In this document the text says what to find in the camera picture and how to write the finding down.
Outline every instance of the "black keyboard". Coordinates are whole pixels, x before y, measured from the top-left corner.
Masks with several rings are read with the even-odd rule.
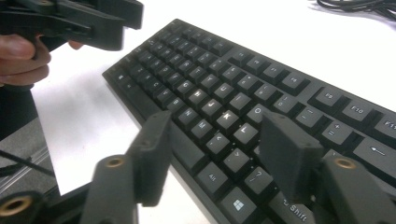
[[[314,223],[259,160],[262,113],[292,119],[360,161],[396,195],[396,114],[184,21],[174,20],[103,73],[136,119],[173,112],[176,168],[219,223]]]

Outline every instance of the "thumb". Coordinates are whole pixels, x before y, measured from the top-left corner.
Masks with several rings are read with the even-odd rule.
[[[35,55],[35,46],[20,35],[0,35],[0,59],[29,60]]]

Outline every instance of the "floor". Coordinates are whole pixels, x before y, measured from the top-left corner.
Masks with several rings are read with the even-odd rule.
[[[53,171],[45,137],[39,118],[23,126],[21,129],[3,139],[0,149],[22,159]],[[15,161],[0,157],[0,168],[16,164]],[[54,177],[23,166],[14,175],[0,177],[0,199],[21,191],[34,190],[46,193],[56,187]]]

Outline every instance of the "white table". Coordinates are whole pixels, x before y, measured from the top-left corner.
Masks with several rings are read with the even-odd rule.
[[[102,158],[123,154],[140,128],[102,73],[176,18],[396,111],[395,23],[324,11],[305,0],[141,2],[143,28],[126,30],[123,50],[64,45],[52,52],[49,77],[33,88],[62,194],[88,183]],[[171,169],[160,205],[140,209],[140,220],[212,222],[200,207]]]

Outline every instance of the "wire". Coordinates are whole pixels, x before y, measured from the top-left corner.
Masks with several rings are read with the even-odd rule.
[[[391,21],[396,21],[396,0],[317,0],[317,3],[330,10],[345,12],[373,11]]]
[[[29,162],[27,160],[24,160],[24,159],[21,159],[19,157],[16,157],[16,156],[14,156],[12,154],[9,154],[9,153],[1,150],[1,149],[0,149],[0,156],[4,157],[6,159],[9,159],[9,160],[15,161],[17,163],[21,163],[23,165],[26,165],[26,166],[28,166],[28,167],[30,167],[32,169],[35,169],[35,170],[37,170],[37,171],[39,171],[39,172],[41,172],[43,174],[55,177],[55,173],[53,173],[52,171],[50,171],[50,170],[48,170],[46,168],[43,168],[41,166],[38,166],[38,165],[36,165],[36,164],[34,164],[32,162]]]

